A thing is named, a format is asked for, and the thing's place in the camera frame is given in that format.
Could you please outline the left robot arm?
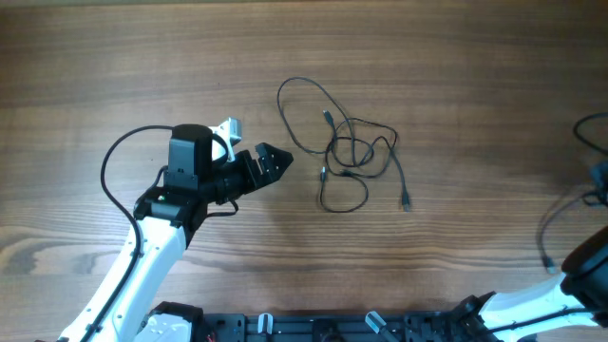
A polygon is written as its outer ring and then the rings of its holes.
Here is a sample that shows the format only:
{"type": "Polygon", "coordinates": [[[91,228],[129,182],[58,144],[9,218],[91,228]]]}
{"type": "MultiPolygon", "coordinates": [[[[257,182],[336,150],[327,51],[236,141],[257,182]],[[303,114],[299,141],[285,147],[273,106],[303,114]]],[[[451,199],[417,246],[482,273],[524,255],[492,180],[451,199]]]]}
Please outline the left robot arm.
{"type": "Polygon", "coordinates": [[[235,203],[278,181],[294,158],[265,142],[258,157],[234,153],[229,126],[170,127],[168,164],[124,214],[132,229],[100,287],[60,335],[74,341],[212,341],[199,307],[151,305],[192,237],[213,215],[210,203],[235,203]]]}

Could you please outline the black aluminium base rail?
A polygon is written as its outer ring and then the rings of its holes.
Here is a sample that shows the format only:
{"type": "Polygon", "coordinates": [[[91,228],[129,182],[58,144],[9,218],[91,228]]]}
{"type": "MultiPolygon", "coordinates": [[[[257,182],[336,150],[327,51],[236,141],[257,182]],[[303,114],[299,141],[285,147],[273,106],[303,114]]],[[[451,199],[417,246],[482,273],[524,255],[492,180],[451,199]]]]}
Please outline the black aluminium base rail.
{"type": "Polygon", "coordinates": [[[244,315],[207,313],[204,341],[322,342],[403,341],[458,342],[473,338],[443,313],[383,314],[383,331],[376,332],[360,315],[244,315]]]}

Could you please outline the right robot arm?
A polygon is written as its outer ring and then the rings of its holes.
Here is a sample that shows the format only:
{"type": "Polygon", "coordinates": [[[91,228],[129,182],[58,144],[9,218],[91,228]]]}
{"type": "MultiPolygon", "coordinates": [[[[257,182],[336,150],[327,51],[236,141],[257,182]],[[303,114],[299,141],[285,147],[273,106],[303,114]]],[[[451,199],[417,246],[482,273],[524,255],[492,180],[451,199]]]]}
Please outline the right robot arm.
{"type": "Polygon", "coordinates": [[[488,293],[463,300],[448,317],[460,327],[463,341],[520,341],[569,326],[607,326],[607,229],[602,228],[573,250],[557,269],[544,246],[549,224],[572,205],[607,205],[607,163],[591,169],[595,188],[543,219],[536,243],[545,270],[555,275],[513,293],[488,293]]]}

